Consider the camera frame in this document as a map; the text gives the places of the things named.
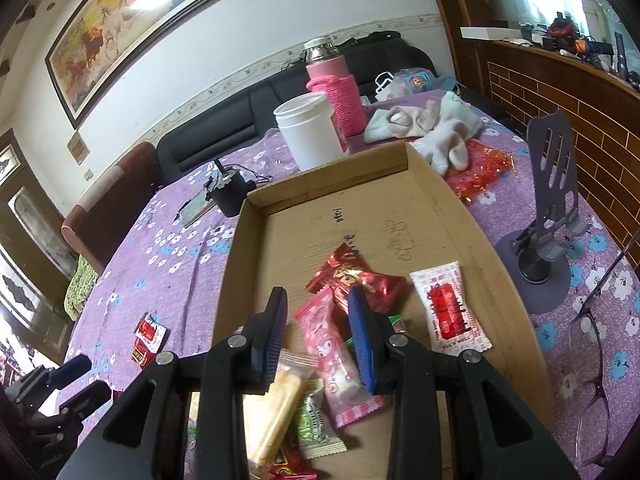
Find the wooden brick-pattern cabinet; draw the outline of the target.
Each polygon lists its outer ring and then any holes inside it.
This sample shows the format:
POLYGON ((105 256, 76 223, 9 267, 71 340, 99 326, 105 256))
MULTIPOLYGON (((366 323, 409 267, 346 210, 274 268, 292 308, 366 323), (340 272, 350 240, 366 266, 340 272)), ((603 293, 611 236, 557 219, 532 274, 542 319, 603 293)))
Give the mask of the wooden brick-pattern cabinet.
POLYGON ((574 132, 579 189, 618 244, 639 226, 639 96, 578 60, 508 42, 465 39, 495 24, 492 0, 436 0, 462 84, 501 104, 518 131, 564 110, 574 132))

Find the small white red packet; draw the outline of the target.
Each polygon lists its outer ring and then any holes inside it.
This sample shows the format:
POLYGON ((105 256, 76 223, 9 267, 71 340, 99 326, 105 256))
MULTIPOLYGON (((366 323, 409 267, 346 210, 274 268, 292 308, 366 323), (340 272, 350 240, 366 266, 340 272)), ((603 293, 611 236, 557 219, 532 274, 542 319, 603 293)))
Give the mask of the small white red packet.
POLYGON ((163 349, 168 335, 168 328, 157 323, 154 316, 146 312, 140 318, 134 331, 134 348, 131 359, 144 370, 163 349))

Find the pink snack packet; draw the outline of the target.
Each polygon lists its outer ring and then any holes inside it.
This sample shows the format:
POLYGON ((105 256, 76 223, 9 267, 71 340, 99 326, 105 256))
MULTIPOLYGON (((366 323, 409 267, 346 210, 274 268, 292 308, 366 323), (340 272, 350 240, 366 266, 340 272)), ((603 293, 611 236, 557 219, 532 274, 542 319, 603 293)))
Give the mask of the pink snack packet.
POLYGON ((318 374, 336 429, 358 422, 384 406, 360 380, 358 367, 338 330, 333 290, 324 286, 295 315, 307 352, 318 360, 318 374))

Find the shallow cardboard box tray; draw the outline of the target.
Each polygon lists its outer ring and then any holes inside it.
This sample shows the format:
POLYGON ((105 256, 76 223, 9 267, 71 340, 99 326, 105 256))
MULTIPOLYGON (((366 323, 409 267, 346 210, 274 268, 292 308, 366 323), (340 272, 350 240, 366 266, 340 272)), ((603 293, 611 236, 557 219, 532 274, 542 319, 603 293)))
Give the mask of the shallow cardboard box tray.
POLYGON ((494 246, 448 184, 405 144, 371 148, 260 188, 245 201, 221 284, 214 339, 285 288, 298 310, 343 244, 372 270, 408 276, 457 262, 466 304, 491 341, 486 359, 544 422, 550 380, 533 324, 494 246))

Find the notebook on table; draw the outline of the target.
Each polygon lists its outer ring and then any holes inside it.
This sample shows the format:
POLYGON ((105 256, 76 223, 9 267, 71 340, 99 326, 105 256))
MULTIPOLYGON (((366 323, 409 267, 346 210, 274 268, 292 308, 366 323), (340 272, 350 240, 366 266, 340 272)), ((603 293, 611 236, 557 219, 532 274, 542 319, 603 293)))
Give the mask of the notebook on table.
POLYGON ((209 198, 208 191, 206 188, 203 188, 179 209, 176 219, 179 221, 180 226, 188 228, 200 220, 204 214, 207 214, 215 206, 215 200, 213 198, 209 198))

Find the yellow cake bar packet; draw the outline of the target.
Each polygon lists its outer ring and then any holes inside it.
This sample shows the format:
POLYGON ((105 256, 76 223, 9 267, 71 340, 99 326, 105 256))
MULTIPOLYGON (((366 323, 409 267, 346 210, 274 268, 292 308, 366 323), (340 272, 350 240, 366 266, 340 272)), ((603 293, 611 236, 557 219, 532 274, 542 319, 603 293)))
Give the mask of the yellow cake bar packet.
POLYGON ((282 350, 268 391, 243 398, 246 457, 250 469, 267 468, 280 448, 288 425, 305 390, 317 371, 314 356, 282 350))

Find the white red snack packet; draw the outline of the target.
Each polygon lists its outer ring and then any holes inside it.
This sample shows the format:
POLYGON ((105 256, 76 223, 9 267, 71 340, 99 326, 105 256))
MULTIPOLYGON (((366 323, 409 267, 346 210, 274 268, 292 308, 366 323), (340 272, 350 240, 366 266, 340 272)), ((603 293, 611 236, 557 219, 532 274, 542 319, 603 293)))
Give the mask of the white red snack packet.
POLYGON ((424 305, 431 349, 447 356, 464 350, 492 348, 490 339, 468 307, 457 261, 413 271, 410 278, 424 305))

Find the white socks pile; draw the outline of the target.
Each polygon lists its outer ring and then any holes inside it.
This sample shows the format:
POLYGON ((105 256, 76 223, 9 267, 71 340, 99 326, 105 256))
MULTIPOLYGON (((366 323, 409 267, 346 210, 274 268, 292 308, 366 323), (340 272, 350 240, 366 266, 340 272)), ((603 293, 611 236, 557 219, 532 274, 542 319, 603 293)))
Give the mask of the white socks pile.
POLYGON ((466 142, 484 124, 472 106, 454 92, 439 100, 427 100, 424 107, 395 105, 376 110, 363 131, 367 144, 386 140, 411 140, 410 145, 443 177, 450 167, 469 168, 466 142))

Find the green white snack packet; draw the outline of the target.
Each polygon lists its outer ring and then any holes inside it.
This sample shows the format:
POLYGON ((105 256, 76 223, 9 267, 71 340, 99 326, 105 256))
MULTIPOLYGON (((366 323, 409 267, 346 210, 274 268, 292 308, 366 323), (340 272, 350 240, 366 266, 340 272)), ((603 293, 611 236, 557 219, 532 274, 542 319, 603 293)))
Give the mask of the green white snack packet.
POLYGON ((298 447, 306 460, 345 453, 347 446, 322 411, 323 390, 307 392, 293 418, 298 447))

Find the dark red foil snack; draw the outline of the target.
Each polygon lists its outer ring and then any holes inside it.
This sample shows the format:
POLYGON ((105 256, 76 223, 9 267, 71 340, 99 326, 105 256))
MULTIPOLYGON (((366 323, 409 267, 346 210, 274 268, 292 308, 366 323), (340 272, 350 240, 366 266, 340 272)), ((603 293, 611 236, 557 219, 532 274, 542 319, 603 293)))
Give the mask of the dark red foil snack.
POLYGON ((306 291, 316 294, 326 286, 332 290, 337 307, 345 313, 348 313, 350 289, 361 286, 370 309, 389 314, 408 289, 408 281, 404 276, 372 271, 359 252, 343 243, 314 274, 306 285, 306 291))

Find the white plastic jar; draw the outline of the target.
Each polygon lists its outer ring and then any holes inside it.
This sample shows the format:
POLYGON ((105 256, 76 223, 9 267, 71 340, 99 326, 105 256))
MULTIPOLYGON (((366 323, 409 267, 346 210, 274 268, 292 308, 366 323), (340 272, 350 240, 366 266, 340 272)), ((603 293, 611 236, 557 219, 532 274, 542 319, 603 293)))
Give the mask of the white plastic jar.
POLYGON ((311 170, 348 155, 334 124, 334 108, 326 92, 308 92, 274 111, 278 129, 300 171, 311 170))

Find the green patterned cushion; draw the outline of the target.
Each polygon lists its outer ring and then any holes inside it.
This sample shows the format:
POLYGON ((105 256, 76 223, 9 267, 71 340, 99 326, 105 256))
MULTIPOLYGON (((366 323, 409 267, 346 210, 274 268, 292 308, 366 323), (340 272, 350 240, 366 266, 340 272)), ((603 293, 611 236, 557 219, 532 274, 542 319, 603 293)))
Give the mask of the green patterned cushion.
POLYGON ((99 274, 93 266, 84 256, 80 256, 64 298, 64 310, 72 321, 76 322, 81 316, 98 279, 99 274))

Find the plastic bag with print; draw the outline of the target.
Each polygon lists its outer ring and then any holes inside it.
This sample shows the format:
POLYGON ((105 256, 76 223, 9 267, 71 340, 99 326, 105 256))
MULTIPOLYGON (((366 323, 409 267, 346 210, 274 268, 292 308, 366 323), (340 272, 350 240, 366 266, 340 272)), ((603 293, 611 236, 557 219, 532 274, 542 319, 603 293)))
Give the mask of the plastic bag with print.
POLYGON ((384 72, 375 78, 374 96, 378 102, 398 99, 408 94, 439 89, 440 79, 427 68, 403 68, 396 73, 384 72))

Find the pink sleeved thermos bottle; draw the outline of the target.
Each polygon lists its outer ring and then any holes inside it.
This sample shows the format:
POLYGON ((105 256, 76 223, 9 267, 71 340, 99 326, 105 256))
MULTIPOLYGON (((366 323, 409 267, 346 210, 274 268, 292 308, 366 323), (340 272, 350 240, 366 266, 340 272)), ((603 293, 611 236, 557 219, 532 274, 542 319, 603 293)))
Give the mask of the pink sleeved thermos bottle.
POLYGON ((360 100, 356 79, 346 58, 328 36, 304 43, 304 55, 309 81, 306 88, 324 92, 333 106, 337 128, 343 136, 356 136, 367 125, 367 115, 360 100))

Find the small red candy bar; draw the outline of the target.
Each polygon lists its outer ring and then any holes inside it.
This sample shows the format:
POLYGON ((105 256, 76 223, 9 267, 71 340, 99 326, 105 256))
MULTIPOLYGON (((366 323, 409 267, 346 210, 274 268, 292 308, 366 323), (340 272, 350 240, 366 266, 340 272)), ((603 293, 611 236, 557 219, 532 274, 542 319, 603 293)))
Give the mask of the small red candy bar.
POLYGON ((317 480, 318 474, 309 466, 296 444, 284 440, 269 467, 271 480, 317 480))

